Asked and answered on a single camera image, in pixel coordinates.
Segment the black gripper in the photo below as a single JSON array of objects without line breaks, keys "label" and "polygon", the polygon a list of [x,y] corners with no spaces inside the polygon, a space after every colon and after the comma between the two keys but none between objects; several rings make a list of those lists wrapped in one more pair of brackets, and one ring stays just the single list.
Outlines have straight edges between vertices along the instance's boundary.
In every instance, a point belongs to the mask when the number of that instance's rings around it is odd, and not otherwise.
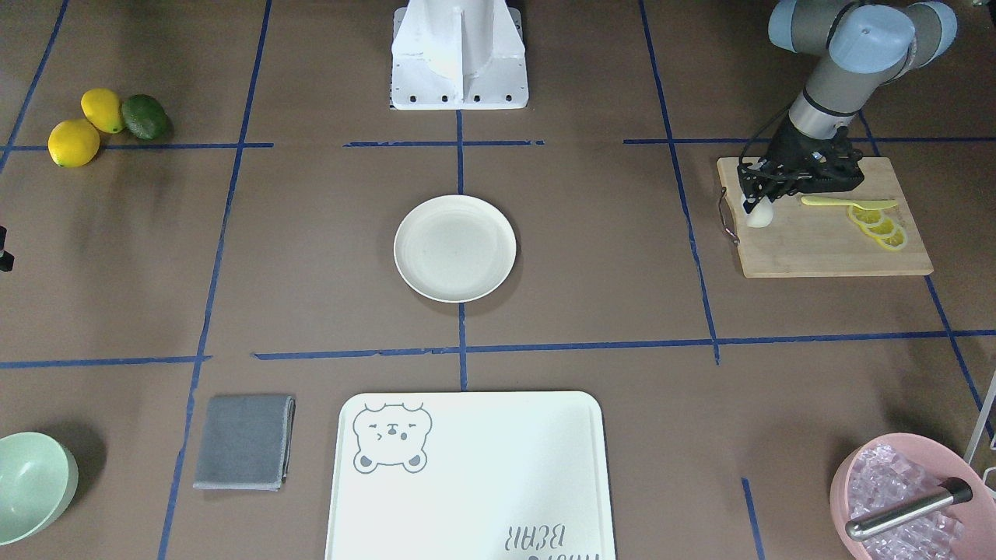
[{"label": "black gripper", "polygon": [[757,163],[738,160],[737,177],[745,214],[767,212],[774,203],[795,194],[853,191],[864,182],[864,153],[849,139],[849,127],[833,128],[831,138],[811,138],[783,117],[764,156]]}]

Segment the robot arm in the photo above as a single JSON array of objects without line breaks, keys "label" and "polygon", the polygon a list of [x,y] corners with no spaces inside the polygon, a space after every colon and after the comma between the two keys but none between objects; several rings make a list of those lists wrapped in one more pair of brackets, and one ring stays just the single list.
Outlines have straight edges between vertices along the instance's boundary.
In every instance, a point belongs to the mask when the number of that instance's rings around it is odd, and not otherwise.
[{"label": "robot arm", "polygon": [[928,66],[953,44],[956,11],[939,1],[892,7],[872,1],[781,1],[768,22],[770,42],[812,54],[817,66],[757,163],[739,162],[746,214],[784,196],[853,191],[864,181],[851,121],[874,92]]}]

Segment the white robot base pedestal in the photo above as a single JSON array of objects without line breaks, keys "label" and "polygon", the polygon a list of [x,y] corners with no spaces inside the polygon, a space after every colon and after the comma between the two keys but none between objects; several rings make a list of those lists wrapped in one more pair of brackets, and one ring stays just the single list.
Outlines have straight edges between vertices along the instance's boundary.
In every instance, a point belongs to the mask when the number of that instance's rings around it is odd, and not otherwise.
[{"label": "white robot base pedestal", "polygon": [[519,9],[505,1],[409,1],[395,10],[392,109],[518,110],[528,100]]}]

